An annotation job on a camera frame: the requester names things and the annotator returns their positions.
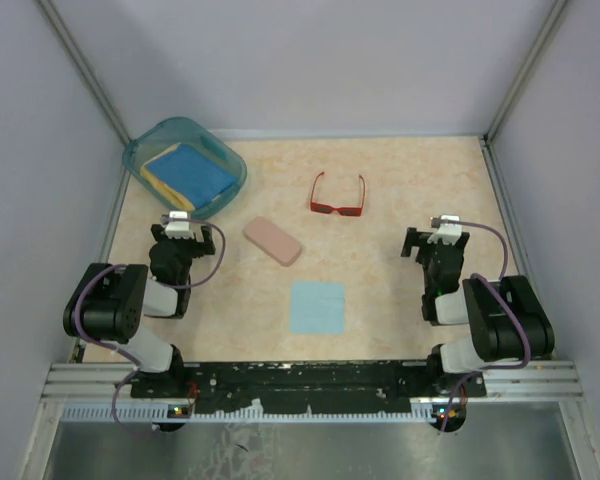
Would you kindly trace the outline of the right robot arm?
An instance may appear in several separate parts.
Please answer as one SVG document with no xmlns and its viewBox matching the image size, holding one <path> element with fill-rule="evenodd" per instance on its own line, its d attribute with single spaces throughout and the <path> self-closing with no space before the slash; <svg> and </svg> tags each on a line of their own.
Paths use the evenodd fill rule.
<svg viewBox="0 0 600 480">
<path fill-rule="evenodd" d="M 423 319 L 433 326 L 466 325 L 469 333 L 432 348 L 426 360 L 427 384 L 450 395 L 462 375 L 485 369 L 523 368 L 550 357 L 554 329 L 524 275 L 502 271 L 496 280 L 473 273 L 463 279 L 464 253 L 470 235 L 459 224 L 433 232 L 406 230 L 401 255 L 422 267 Z"/>
</svg>

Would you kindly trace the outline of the light blue cleaning cloth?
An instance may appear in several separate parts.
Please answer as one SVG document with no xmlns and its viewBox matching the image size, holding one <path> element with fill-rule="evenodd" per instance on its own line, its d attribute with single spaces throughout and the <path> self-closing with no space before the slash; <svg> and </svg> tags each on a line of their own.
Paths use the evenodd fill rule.
<svg viewBox="0 0 600 480">
<path fill-rule="evenodd" d="M 302 335 L 343 334 L 344 286 L 331 282 L 294 282 L 291 286 L 290 330 Z"/>
</svg>

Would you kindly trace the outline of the pink glasses case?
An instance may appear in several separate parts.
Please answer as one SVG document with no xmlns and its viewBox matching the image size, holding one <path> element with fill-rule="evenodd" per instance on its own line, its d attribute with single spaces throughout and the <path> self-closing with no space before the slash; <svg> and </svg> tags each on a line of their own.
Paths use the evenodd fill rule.
<svg viewBox="0 0 600 480">
<path fill-rule="evenodd" d="M 244 236 L 256 247 L 284 267 L 291 266 L 301 255 L 302 245 L 269 219 L 259 216 L 243 229 Z"/>
</svg>

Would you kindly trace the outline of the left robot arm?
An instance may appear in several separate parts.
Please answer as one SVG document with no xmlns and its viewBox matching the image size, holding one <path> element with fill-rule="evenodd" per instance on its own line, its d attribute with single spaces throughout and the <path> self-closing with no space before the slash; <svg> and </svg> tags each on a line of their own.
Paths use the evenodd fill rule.
<svg viewBox="0 0 600 480">
<path fill-rule="evenodd" d="M 225 250 L 222 230 L 199 221 L 201 238 L 175 221 L 151 226 L 149 263 L 90 264 L 63 312 L 65 333 L 130 361 L 140 387 L 174 397 L 188 384 L 179 349 L 160 339 L 141 318 L 181 319 L 191 290 L 218 271 Z"/>
</svg>

